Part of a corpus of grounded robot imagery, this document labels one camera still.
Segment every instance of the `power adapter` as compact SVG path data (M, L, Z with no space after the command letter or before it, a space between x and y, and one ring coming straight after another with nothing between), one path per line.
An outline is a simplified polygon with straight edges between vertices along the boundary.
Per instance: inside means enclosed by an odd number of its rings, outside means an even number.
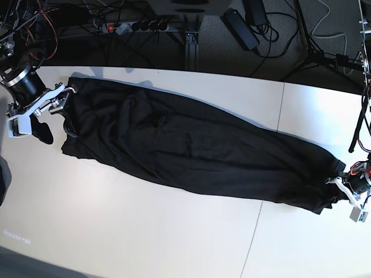
M255 36L252 28L246 24L237 10L227 10L227 12L222 15L221 20L244 50L252 50L259 45L259 40Z
M268 18L263 0L243 0L246 22L251 26L267 25Z
M115 32L118 35L123 35L130 30L130 25L128 23L121 23L120 27L118 27Z

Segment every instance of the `white cable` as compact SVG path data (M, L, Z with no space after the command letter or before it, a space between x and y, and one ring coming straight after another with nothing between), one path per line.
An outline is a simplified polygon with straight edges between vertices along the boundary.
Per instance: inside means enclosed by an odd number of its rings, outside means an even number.
M101 3L103 6L106 6L108 9L113 10L113 8L108 7L106 3L102 2L101 0L97 0L99 3Z
M97 1L98 1L99 3L101 3L103 6L106 6L108 9L110 9L110 10L114 10L114 8L108 7L107 4L104 3L104 2L102 2L101 0L97 0Z
M345 45L344 45L344 56L345 56L346 55L346 52L347 52L347 44L348 44L348 39L347 39L346 34L344 34L344 33L333 34L333 35L315 35L314 34L314 32L317 30L317 28L321 24L321 22L323 22L328 17L328 15L331 13L331 9L330 9L330 7L326 3L324 3L322 0L317 0L317 1L320 2L320 3L322 3L323 5L325 5L326 8L327 8L327 10L328 10L328 12L327 12L327 14L325 14L325 16L323 16L323 18L321 18L317 22L316 26L313 28L313 31L311 32L311 36L314 37L314 38L316 38L316 39L335 39L335 38L339 38L339 37L343 36L344 39L345 39ZM352 72L353 72L353 70L351 70L349 73L346 73L345 72L345 68L343 67L343 73L345 75L349 75Z
M92 12L90 11L89 7L88 7L88 4L85 2L85 0L82 0L86 6L86 8L88 9L89 13L93 16L93 25L99 29L98 25L95 23L95 15L92 14Z

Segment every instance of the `plug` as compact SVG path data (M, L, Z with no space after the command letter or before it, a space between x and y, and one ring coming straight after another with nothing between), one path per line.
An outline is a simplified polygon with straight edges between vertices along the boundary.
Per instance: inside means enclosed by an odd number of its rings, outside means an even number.
M121 23L120 27L118 27L115 32L118 35L123 35L124 33L130 30L130 25L128 23Z

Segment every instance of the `white table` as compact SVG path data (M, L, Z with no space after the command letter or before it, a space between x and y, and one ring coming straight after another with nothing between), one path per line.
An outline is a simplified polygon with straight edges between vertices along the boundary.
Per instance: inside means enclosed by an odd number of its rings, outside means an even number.
M189 96L315 142L346 163L366 158L359 148L347 153L360 96L154 69L43 67L38 72L48 87L84 75ZM7 98L0 98L5 111L10 96L0 93ZM63 118L45 113L41 119L54 135L51 146L32 136L11 140L4 126L0 129L1 156L12 172L0 207L2 247L102 277L354 277L371 272L355 255L366 256L371 247L367 238L355 243L370 235L371 221L349 220L347 202L317 216L283 204L152 184L94 160L62 155ZM371 146L369 136L362 135ZM5 236L4 229L31 244Z

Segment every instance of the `black trousers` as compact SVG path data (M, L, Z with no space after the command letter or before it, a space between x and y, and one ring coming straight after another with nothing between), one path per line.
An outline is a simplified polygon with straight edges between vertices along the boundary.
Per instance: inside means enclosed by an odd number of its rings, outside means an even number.
M70 78L81 134L63 153L198 194L286 203L319 214L345 195L325 179L344 163L323 148L187 97Z
M6 191L6 188L5 188L5 183L4 183L4 177L3 177L2 169L0 166L0 206L4 200L5 191Z

